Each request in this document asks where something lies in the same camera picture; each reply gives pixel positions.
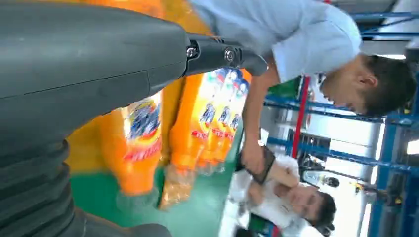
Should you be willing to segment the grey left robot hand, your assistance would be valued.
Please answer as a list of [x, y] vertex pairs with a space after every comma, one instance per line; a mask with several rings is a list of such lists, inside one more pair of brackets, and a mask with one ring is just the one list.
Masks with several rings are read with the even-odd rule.
[[96, 116], [172, 81], [218, 68], [255, 76], [262, 57], [229, 39], [188, 33], [98, 5], [0, 3], [0, 153], [64, 140]]

